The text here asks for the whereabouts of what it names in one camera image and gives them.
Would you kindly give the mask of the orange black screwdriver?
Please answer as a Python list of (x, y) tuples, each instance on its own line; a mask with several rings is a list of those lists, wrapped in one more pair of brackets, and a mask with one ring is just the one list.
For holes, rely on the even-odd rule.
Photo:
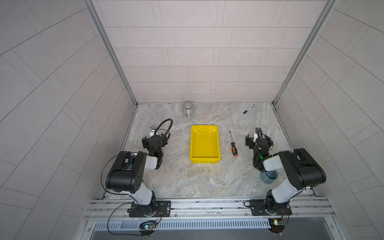
[(230, 138), (231, 138), (232, 154), (234, 157), (237, 157), (238, 156), (238, 150), (237, 150), (235, 142), (233, 140), (233, 135), (232, 135), (231, 131), (230, 131)]

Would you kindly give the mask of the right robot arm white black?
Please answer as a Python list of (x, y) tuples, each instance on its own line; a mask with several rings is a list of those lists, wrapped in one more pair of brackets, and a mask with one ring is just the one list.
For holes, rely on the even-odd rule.
[(281, 151), (270, 155), (273, 141), (255, 128), (253, 137), (246, 136), (245, 144), (253, 150), (253, 166), (261, 173), (283, 169), (287, 178), (276, 188), (269, 190), (264, 201), (250, 200), (248, 207), (253, 215), (290, 216), (289, 202), (307, 187), (316, 187), (326, 182), (326, 173), (303, 148)]

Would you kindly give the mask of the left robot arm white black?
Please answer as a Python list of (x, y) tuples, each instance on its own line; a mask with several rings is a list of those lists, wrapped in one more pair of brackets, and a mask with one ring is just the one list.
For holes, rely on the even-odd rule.
[(163, 163), (162, 147), (168, 144), (170, 130), (158, 135), (160, 128), (151, 127), (150, 137), (142, 139), (143, 147), (149, 151), (127, 152), (121, 151), (113, 163), (105, 180), (107, 190), (127, 195), (133, 199), (130, 209), (130, 218), (141, 217), (169, 217), (170, 201), (157, 201), (155, 192), (149, 190), (144, 184), (145, 170), (158, 170)]

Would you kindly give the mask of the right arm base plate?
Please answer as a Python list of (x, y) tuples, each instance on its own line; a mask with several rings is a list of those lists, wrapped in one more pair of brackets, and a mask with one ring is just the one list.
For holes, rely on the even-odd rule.
[(282, 216), (292, 215), (292, 210), (289, 203), (268, 205), (266, 200), (249, 200), (247, 208), (251, 209), (253, 216)]

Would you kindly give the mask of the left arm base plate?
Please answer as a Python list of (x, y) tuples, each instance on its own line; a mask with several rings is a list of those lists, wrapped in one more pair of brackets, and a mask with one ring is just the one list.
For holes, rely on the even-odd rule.
[(130, 218), (169, 217), (171, 201), (151, 201), (148, 205), (132, 204), (127, 210)]

